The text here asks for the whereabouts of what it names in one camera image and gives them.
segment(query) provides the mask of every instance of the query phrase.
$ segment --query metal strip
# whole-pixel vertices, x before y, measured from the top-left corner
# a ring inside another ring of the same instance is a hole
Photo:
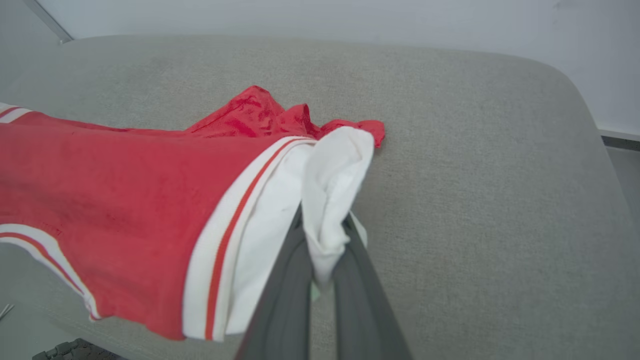
[[[44,22],[45,25],[47,25],[49,29],[51,29],[51,31],[53,31],[54,34],[58,36],[58,38],[60,38],[60,42],[62,44],[74,39],[71,37],[71,35],[69,35],[69,33],[67,33],[62,28],[62,26],[60,26],[60,24],[58,24],[58,22],[55,21],[55,19],[51,17],[51,15],[49,15],[47,10],[44,10],[42,5],[40,5],[40,3],[37,0],[23,0],[23,1],[24,1],[24,4],[26,4],[29,7],[29,9],[31,9],[31,11],[34,14],[36,14],[40,18],[40,20],[42,20],[42,22]]]

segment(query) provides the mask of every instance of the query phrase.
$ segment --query gray sofa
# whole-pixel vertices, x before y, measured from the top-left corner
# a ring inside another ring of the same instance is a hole
[[[639,238],[587,106],[552,67],[443,49],[117,36],[64,44],[0,101],[184,129],[254,84],[285,107],[306,102],[316,124],[386,124],[354,210],[416,359],[640,358]],[[130,360],[232,359],[241,339],[90,323],[25,252],[0,245],[0,261],[20,306]],[[315,359],[335,356],[331,295],[313,304]]]

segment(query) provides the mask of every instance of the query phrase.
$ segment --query folded white fabric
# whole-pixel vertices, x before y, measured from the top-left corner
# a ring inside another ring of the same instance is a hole
[[[244,332],[302,202],[304,230],[318,282],[330,280],[349,237],[342,221],[371,163],[367,131],[340,127],[315,145],[293,147],[265,184],[247,221],[237,253],[227,334]],[[367,234],[355,219],[366,245]]]

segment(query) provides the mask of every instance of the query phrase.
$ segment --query red garment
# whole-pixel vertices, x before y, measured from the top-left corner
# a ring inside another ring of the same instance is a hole
[[[5,106],[0,123],[9,120],[0,124],[0,242],[24,247],[56,272],[83,296],[92,318],[119,316],[171,339],[184,338],[182,295],[194,244],[254,159],[279,139],[320,139],[340,126],[369,131],[377,147],[384,137],[375,120],[317,127],[307,105],[285,111],[257,86],[185,131],[115,129]],[[207,339],[226,246],[223,237],[211,254]]]

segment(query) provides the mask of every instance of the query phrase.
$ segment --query clothing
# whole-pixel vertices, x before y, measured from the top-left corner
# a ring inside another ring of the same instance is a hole
[[[94,320],[222,340],[246,328],[282,224],[286,233],[301,199],[303,211],[320,208],[305,202],[302,179],[310,159],[339,154],[314,146],[352,154],[345,172],[309,173],[322,184],[312,192],[348,185],[339,207],[348,211],[362,181],[348,169],[364,176],[371,151],[360,153],[383,137],[374,120],[317,127],[306,105],[285,111],[257,86],[185,131],[114,129],[0,104],[0,242],[59,275]],[[339,243],[320,245],[316,255],[339,258]],[[314,266],[326,278],[330,266]]]

